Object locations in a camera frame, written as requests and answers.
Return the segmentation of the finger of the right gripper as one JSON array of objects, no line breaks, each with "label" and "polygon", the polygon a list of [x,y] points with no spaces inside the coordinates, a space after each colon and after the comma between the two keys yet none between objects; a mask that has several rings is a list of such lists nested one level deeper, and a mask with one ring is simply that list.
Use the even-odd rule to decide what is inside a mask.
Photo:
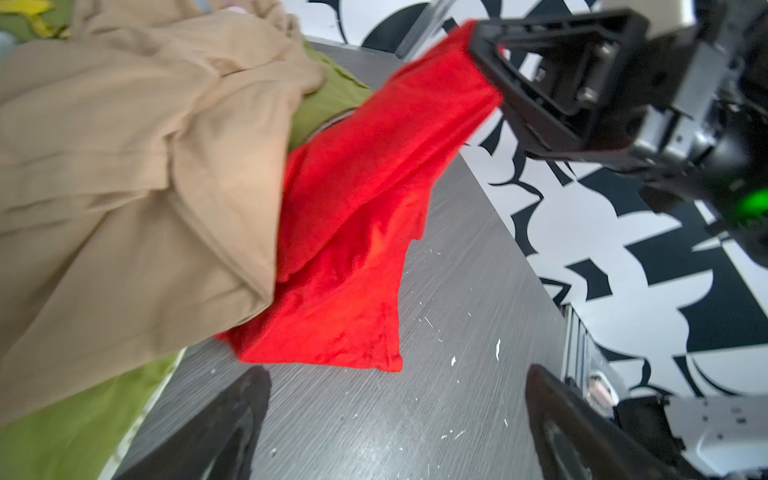
[{"label": "finger of the right gripper", "polygon": [[588,146],[648,28],[628,8],[484,20],[473,28],[469,53],[501,93],[504,116],[526,149],[577,152]]}]

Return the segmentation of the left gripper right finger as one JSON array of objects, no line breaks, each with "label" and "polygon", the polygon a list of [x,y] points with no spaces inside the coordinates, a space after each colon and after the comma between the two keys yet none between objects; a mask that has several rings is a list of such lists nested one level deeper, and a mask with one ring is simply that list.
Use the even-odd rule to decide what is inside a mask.
[{"label": "left gripper right finger", "polygon": [[539,364],[525,386],[529,427],[545,479],[682,479]]}]

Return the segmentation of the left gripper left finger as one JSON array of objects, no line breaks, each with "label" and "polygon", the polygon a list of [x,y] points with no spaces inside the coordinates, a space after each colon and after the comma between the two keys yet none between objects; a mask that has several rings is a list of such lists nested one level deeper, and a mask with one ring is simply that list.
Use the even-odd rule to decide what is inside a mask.
[{"label": "left gripper left finger", "polygon": [[255,366],[121,479],[248,479],[271,393],[267,370]]}]

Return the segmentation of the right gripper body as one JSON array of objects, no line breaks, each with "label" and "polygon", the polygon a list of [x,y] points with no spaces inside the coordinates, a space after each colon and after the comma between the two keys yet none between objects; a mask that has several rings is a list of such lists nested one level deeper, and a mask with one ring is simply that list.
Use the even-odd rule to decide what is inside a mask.
[{"label": "right gripper body", "polygon": [[648,26],[576,159],[643,180],[743,179],[743,2],[602,1],[598,11]]}]

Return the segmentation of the red cloth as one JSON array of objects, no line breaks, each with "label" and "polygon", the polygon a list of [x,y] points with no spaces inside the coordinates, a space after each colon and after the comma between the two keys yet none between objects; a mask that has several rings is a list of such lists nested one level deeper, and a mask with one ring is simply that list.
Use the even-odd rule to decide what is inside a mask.
[{"label": "red cloth", "polygon": [[289,157],[272,305],[221,336],[250,364],[398,372],[398,295],[431,191],[501,96],[470,56],[475,22],[400,68]]}]

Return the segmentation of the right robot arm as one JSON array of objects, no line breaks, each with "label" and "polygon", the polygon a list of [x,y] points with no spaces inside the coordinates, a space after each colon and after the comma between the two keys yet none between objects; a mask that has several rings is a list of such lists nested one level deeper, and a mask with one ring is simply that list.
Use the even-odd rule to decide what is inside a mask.
[{"label": "right robot arm", "polygon": [[554,302],[569,386],[529,383],[551,479],[767,474],[767,5],[602,1],[477,23],[502,94],[474,162]]}]

